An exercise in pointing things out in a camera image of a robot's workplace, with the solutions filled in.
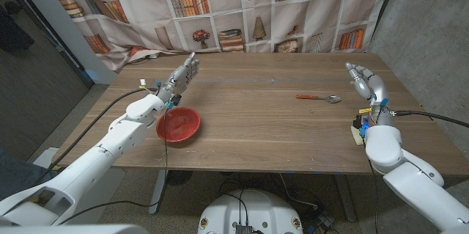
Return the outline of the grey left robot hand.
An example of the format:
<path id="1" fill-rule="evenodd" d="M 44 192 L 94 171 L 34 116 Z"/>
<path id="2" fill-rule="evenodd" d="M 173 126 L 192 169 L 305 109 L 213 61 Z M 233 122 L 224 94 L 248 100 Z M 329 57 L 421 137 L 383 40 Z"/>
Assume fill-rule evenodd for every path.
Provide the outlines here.
<path id="1" fill-rule="evenodd" d="M 188 58 L 174 70 L 166 83 L 161 87 L 158 97 L 163 101 L 169 101 L 174 95 L 181 95 L 196 77 L 199 71 L 199 60 L 195 59 L 195 52 L 192 52 Z"/>

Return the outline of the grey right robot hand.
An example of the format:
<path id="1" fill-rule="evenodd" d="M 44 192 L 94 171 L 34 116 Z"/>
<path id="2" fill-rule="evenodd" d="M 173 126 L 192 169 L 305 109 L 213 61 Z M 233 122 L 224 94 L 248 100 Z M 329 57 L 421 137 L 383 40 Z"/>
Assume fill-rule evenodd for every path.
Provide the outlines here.
<path id="1" fill-rule="evenodd" d="M 378 75 L 361 65 L 346 62 L 345 66 L 352 78 L 352 85 L 362 98 L 368 100 L 372 106 L 388 104 L 388 91 Z"/>

